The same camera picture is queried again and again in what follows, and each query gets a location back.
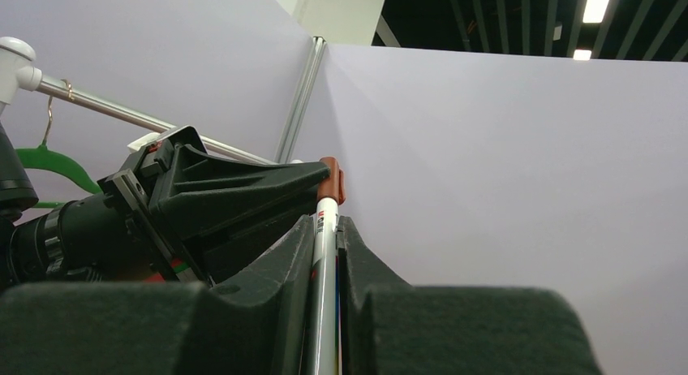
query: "fluorescent light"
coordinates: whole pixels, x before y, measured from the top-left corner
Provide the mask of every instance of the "fluorescent light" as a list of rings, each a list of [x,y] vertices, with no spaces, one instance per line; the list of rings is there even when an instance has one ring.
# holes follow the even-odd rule
[[[598,24],[604,18],[609,0],[587,0],[583,13],[584,24]]]
[[[557,26],[554,26],[554,36],[552,39],[554,41],[559,41],[561,39],[561,22],[557,22]]]
[[[576,49],[574,51],[574,60],[587,61],[592,56],[592,50]]]

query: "orange cap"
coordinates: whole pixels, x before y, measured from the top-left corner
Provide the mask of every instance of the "orange cap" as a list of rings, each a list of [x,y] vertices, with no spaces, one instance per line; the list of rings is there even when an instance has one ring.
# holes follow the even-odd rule
[[[346,200],[346,192],[344,191],[344,171],[339,169],[339,163],[334,157],[323,157],[321,162],[327,164],[329,167],[329,177],[322,182],[318,187],[318,201],[322,198],[332,198],[337,201],[338,205],[344,203]]]

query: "black ceiling slat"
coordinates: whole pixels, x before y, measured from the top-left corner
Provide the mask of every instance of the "black ceiling slat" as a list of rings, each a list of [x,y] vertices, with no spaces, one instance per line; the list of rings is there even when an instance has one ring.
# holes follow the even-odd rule
[[[578,0],[576,3],[576,13],[574,22],[571,24],[571,34],[569,35],[569,47],[566,51],[567,57],[573,57],[576,45],[578,44],[578,35],[580,34],[580,26],[583,23],[583,12],[585,11],[585,3],[587,0]]]
[[[547,26],[544,30],[544,55],[552,55],[552,41],[554,40],[554,23],[557,20],[557,2],[549,0],[547,5]]]
[[[531,0],[521,0],[521,34],[523,54],[531,53]]]
[[[499,33],[501,35],[501,51],[509,54],[509,31],[506,27],[506,3],[505,0],[497,0],[497,14],[499,15]]]
[[[604,13],[604,18],[600,24],[600,30],[597,32],[597,38],[595,39],[595,44],[592,46],[592,58],[598,58],[600,56],[600,51],[604,45],[604,39],[607,37],[609,32],[609,27],[612,26],[612,21],[614,20],[614,12],[617,10],[619,0],[609,0],[607,5],[607,11]]]
[[[655,56],[655,53],[657,53],[657,50],[659,50],[660,46],[662,45],[662,42],[664,42],[664,39],[668,36],[669,32],[673,28],[673,25],[676,24],[676,21],[687,6],[688,0],[676,1],[673,9],[671,12],[669,12],[669,15],[667,15],[667,19],[664,21],[664,24],[662,24],[660,32],[657,33],[655,39],[652,40],[650,47],[647,49],[647,52],[645,52],[643,60],[652,60],[652,58]]]
[[[463,43],[463,49],[466,52],[471,51],[471,40],[468,39],[468,32],[466,31],[466,23],[463,21],[463,14],[461,13],[461,7],[458,5],[458,0],[449,0],[452,6],[452,12],[454,13],[454,19],[458,26],[458,31],[461,33],[461,40]]]
[[[490,44],[488,43],[488,30],[485,26],[485,18],[483,17],[483,6],[480,0],[473,0],[473,10],[475,11],[475,18],[478,20],[478,32],[480,33],[480,42],[483,44],[483,52],[490,51]]]
[[[683,46],[676,52],[671,61],[681,61],[688,54],[688,40],[683,43]]]
[[[630,23],[630,26],[628,27],[628,32],[626,32],[624,41],[621,43],[621,48],[619,48],[619,51],[617,53],[617,60],[622,60],[626,58],[626,54],[628,54],[628,49],[630,49],[630,46],[633,44],[633,40],[635,39],[636,34],[638,34],[638,30],[640,30],[640,26],[643,25],[645,16],[647,16],[647,12],[650,11],[650,7],[652,6],[652,3],[654,1],[655,0],[643,0],[642,2],[640,2],[638,11],[635,13],[633,22]]]

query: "green hanger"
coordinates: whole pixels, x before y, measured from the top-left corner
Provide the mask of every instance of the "green hanger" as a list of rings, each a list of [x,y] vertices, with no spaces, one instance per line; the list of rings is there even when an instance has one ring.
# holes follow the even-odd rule
[[[71,84],[66,82],[71,93]],[[45,129],[43,142],[37,148],[21,148],[16,149],[17,156],[24,168],[34,170],[48,170],[56,174],[62,175],[74,184],[79,186],[82,190],[96,194],[101,191],[101,188],[96,182],[91,180],[86,173],[86,170],[75,162],[73,159],[64,154],[48,150],[48,135],[50,134],[50,127],[53,125],[53,97],[48,99],[48,127]],[[35,208],[54,208],[62,205],[61,202],[38,202]]]

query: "black foam padding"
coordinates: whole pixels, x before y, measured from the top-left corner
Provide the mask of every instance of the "black foam padding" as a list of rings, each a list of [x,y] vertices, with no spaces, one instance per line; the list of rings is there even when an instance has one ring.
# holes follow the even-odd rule
[[[255,319],[243,336],[258,350],[250,373],[299,373],[314,233],[312,218],[301,217],[281,244],[212,289]]]
[[[309,217],[271,252],[200,283],[38,283],[0,297],[0,373],[297,373]]]
[[[187,244],[194,247],[199,242],[208,241],[218,246],[204,251],[203,261],[213,276],[225,280],[250,264],[275,240],[287,232],[299,217],[314,210],[313,200],[305,203],[291,203],[289,209],[280,213],[270,210],[256,219],[255,225],[243,225],[239,229],[229,229],[205,239],[189,239]]]
[[[340,228],[346,373],[601,373],[578,317],[558,294],[410,287],[366,248],[349,218]]]

